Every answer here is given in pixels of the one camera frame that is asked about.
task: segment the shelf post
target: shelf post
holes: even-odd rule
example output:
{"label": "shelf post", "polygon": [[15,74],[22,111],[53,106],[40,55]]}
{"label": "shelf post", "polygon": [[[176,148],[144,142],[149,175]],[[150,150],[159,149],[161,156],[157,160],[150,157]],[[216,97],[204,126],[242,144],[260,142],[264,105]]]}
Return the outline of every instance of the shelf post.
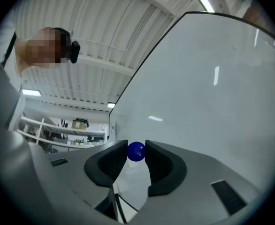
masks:
{"label": "shelf post", "polygon": [[44,123],[44,118],[42,119],[42,122],[40,123],[40,126],[39,126],[39,129],[38,129],[38,134],[37,134],[37,138],[36,138],[36,144],[38,144],[38,142],[39,142],[39,137],[40,137],[40,132],[41,132],[41,130],[42,130],[42,126],[43,126],[43,123]]}

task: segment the black strap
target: black strap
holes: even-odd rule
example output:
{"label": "black strap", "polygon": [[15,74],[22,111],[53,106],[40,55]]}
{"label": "black strap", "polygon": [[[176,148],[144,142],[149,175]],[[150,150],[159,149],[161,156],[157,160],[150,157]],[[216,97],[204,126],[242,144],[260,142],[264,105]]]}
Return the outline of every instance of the black strap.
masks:
{"label": "black strap", "polygon": [[1,62],[1,64],[2,64],[3,67],[5,67],[6,61],[7,61],[7,59],[9,58],[9,56],[11,54],[12,48],[13,48],[13,46],[15,44],[15,40],[16,40],[16,33],[14,33],[14,35],[12,36],[10,44],[9,44],[8,49],[6,51],[4,60]]}

